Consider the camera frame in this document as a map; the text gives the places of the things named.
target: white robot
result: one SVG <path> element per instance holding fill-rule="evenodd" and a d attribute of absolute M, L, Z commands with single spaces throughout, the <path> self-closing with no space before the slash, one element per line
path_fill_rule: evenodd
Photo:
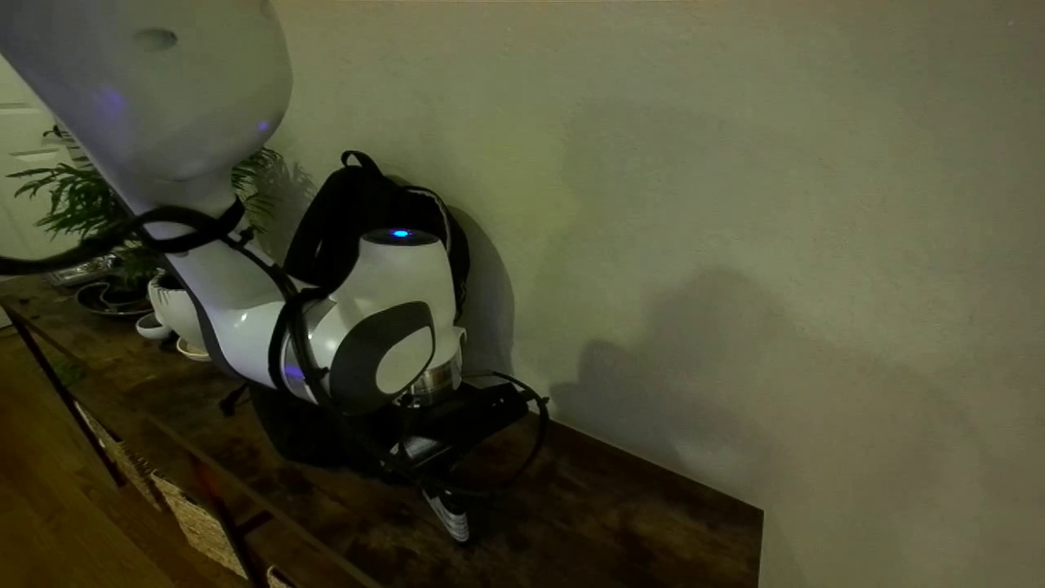
<path fill-rule="evenodd" d="M 0 0 L 0 52 L 137 216 L 176 206 L 222 219 L 235 206 L 232 163 L 274 134 L 291 98 L 291 62 L 268 0 Z M 160 219 L 147 232 L 180 238 L 189 229 Z M 362 238 L 353 274 L 310 310 L 287 310 L 287 284 L 297 281 L 281 287 L 248 255 L 258 261 L 258 252 L 222 238 L 167 255 L 212 330 L 209 353 L 238 376 L 304 402 L 340 395 L 353 405 L 356 392 L 333 376 L 353 379 L 353 350 L 366 356 L 372 317 L 418 310 L 425 327 L 402 327 L 379 350 L 376 385 L 359 402 L 457 392 L 460 327 L 444 242 L 395 225 Z M 477 399 L 467 421 L 506 402 Z M 411 434 L 389 457 L 421 461 L 441 444 Z M 464 542 L 464 506 L 431 487 L 425 500 Z"/>

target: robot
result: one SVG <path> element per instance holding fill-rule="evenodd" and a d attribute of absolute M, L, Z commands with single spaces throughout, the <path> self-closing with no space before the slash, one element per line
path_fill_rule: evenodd
<path fill-rule="evenodd" d="M 349 441 L 379 408 L 408 415 L 415 425 L 392 444 L 362 444 L 382 444 L 366 448 L 376 464 L 415 480 L 444 529 L 467 542 L 467 503 L 444 483 L 454 457 L 523 418 L 536 395 L 460 385 L 447 242 L 411 225 L 366 232 L 353 271 L 317 287 L 274 274 L 261 252 L 229 238 L 238 219 L 229 170 L 278 131 L 291 98 L 268 0 L 0 0 L 0 13 L 3 59 L 140 229 L 170 245 L 209 356 L 333 412 Z"/>

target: wooden surface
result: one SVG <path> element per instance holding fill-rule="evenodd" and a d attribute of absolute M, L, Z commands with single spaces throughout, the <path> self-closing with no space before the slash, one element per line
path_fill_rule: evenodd
<path fill-rule="evenodd" d="M 607 444 L 552 425 L 532 474 L 474 503 L 477 542 L 454 546 L 408 487 L 281 461 L 248 405 L 219 415 L 235 379 L 85 317 L 69 297 L 23 287 L 7 304 L 82 359 L 75 395 L 131 431 L 157 425 L 278 513 L 356 585 L 758 585 L 761 513 Z M 493 444 L 516 457 L 516 425 Z"/>
<path fill-rule="evenodd" d="M 235 588 L 95 464 L 13 330 L 0 330 L 0 585 Z"/>

